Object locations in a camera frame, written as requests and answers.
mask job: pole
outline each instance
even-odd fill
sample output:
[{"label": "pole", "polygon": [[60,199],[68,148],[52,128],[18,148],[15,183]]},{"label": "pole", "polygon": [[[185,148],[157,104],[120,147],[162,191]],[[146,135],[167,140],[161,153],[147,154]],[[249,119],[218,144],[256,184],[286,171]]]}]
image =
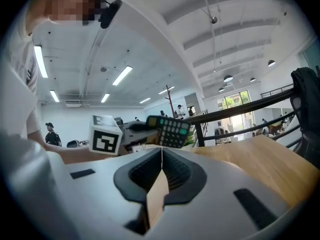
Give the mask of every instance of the pole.
[{"label": "pole", "polygon": [[169,96],[169,103],[170,103],[170,106],[171,106],[172,116],[173,116],[173,118],[176,118],[175,117],[175,112],[174,112],[174,107],[172,106],[172,101],[171,101],[171,97],[170,97],[170,90],[168,88],[168,85],[166,85],[166,91],[168,92],[168,96]]}]

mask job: white shirt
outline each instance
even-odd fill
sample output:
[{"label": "white shirt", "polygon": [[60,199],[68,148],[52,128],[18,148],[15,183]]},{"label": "white shirt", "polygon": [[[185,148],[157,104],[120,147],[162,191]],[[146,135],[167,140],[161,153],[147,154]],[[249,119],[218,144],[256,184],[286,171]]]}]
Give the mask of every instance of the white shirt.
[{"label": "white shirt", "polygon": [[[27,10],[28,4],[21,10],[12,24],[11,31],[6,36],[4,59],[8,60],[11,68],[19,75],[30,91],[36,95],[39,67],[34,52],[32,35],[27,35],[26,31]],[[31,134],[38,130],[40,130],[40,125],[34,108],[26,121],[26,133]]]},{"label": "white shirt", "polygon": [[182,115],[182,112],[181,112],[181,110],[178,108],[177,110],[176,110],[176,113],[178,114],[178,119],[181,119],[181,118],[183,118],[184,116]]}]

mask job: black cap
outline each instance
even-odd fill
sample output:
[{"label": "black cap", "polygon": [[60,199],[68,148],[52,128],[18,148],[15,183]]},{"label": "black cap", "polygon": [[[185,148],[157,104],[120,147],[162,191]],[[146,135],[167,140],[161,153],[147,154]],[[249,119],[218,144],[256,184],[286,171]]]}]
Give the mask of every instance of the black cap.
[{"label": "black cap", "polygon": [[46,126],[51,126],[52,128],[54,127],[54,125],[51,122],[47,122],[45,123]]}]

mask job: calculator button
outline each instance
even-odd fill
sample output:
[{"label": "calculator button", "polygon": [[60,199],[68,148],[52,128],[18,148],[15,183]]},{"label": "calculator button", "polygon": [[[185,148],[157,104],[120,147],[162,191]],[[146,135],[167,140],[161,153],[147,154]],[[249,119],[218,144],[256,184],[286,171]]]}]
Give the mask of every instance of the calculator button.
[{"label": "calculator button", "polygon": [[186,129],[180,129],[180,134],[186,135],[187,134],[187,130]]},{"label": "calculator button", "polygon": [[189,124],[187,124],[187,123],[183,123],[182,125],[181,125],[181,128],[183,128],[183,129],[188,129],[189,128]]}]

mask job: ceiling light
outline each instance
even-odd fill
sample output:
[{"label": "ceiling light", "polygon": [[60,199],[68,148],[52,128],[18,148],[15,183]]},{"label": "ceiling light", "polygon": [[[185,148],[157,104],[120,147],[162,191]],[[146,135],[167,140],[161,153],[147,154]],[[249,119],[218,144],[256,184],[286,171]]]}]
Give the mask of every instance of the ceiling light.
[{"label": "ceiling light", "polygon": [[47,74],[46,66],[45,66],[45,61],[44,61],[44,56],[42,53],[42,46],[35,45],[34,46],[34,53],[35,53],[36,61],[38,63],[38,66],[39,66],[39,69],[41,72],[41,76],[43,78],[48,78],[48,74]]},{"label": "ceiling light", "polygon": [[268,62],[268,67],[272,67],[276,62],[273,59],[270,59]]},{"label": "ceiling light", "polygon": [[114,86],[117,86],[120,81],[122,79],[124,79],[126,77],[126,75],[129,74],[129,72],[132,70],[132,67],[131,66],[126,66],[125,69],[121,72],[121,74],[116,78],[116,80],[113,82],[112,85]]},{"label": "ceiling light", "polygon": [[160,91],[159,94],[164,94],[167,90]]},{"label": "ceiling light", "polygon": [[140,104],[141,103],[144,103],[144,102],[146,102],[146,101],[148,101],[148,100],[150,100],[151,98],[146,98],[146,99],[144,99],[143,101],[140,101]]},{"label": "ceiling light", "polygon": [[102,100],[101,100],[101,103],[104,103],[106,100],[107,100],[107,98],[109,97],[109,93],[106,93],[104,96],[103,96],[103,98],[102,98]]},{"label": "ceiling light", "polygon": [[224,82],[228,82],[228,81],[231,81],[232,79],[234,79],[234,77],[230,74],[227,74],[224,78],[223,78],[223,81]]},{"label": "ceiling light", "polygon": [[55,102],[59,102],[59,99],[58,99],[58,97],[57,97],[57,95],[56,95],[56,92],[55,92],[54,90],[51,90],[50,93],[51,93],[54,101],[55,101]]}]

